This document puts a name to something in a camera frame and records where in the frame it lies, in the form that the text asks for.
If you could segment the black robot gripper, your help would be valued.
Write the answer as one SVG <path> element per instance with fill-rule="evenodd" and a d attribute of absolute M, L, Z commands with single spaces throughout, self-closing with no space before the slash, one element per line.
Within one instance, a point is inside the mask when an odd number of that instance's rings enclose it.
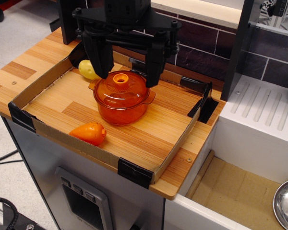
<path fill-rule="evenodd" d="M 106 0 L 100 8 L 77 8 L 72 16 L 93 69 L 102 79 L 114 67 L 113 46 L 146 50 L 147 88 L 158 85 L 165 56 L 179 51 L 181 23 L 155 12 L 149 0 Z"/>

